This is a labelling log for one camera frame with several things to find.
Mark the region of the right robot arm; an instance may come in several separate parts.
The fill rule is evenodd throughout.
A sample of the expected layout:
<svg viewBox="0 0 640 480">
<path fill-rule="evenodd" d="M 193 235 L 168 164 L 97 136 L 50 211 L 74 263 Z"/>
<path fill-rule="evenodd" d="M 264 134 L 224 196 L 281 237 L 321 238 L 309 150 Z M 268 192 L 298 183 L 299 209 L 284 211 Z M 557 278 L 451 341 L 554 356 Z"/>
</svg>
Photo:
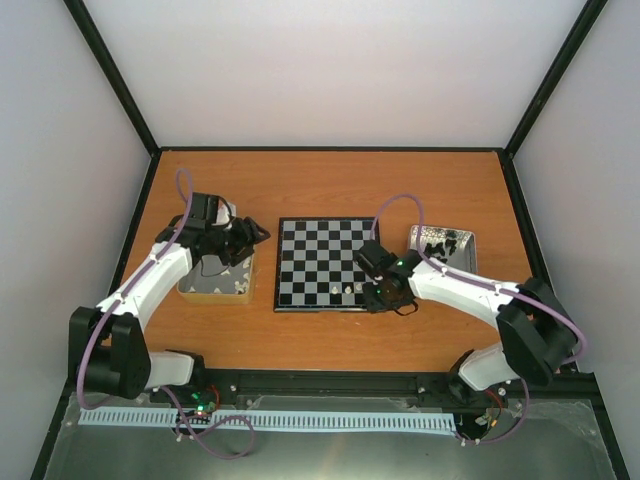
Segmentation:
<svg viewBox="0 0 640 480">
<path fill-rule="evenodd" d="M 546 387 L 555 372 L 575 361 L 586 345 L 551 288 L 537 278 L 517 284 L 490 280 L 410 249 L 398 257 L 368 240 L 354 254 L 370 277 L 363 287 L 368 312 L 416 309 L 421 301 L 444 304 L 494 328 L 498 343 L 464 353 L 450 369 L 450 395 L 461 405 L 477 393 L 512 380 Z"/>
</svg>

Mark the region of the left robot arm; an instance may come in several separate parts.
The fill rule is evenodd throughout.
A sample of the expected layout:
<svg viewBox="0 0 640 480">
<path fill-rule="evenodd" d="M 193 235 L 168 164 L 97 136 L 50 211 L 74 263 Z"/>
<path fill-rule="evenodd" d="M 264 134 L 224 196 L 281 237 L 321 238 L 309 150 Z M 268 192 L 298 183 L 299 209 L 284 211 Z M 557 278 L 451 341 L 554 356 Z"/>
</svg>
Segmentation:
<svg viewBox="0 0 640 480">
<path fill-rule="evenodd" d="M 183 214 L 156 237 L 134 273 L 94 307 L 77 308 L 69 321 L 69 376 L 76 392 L 134 399 L 146 390 L 172 386 L 186 402 L 201 400 L 208 378 L 201 356 L 152 352 L 144 331 L 170 290 L 205 256 L 234 267 L 254 253 L 269 232 L 216 195 L 192 193 Z"/>
</svg>

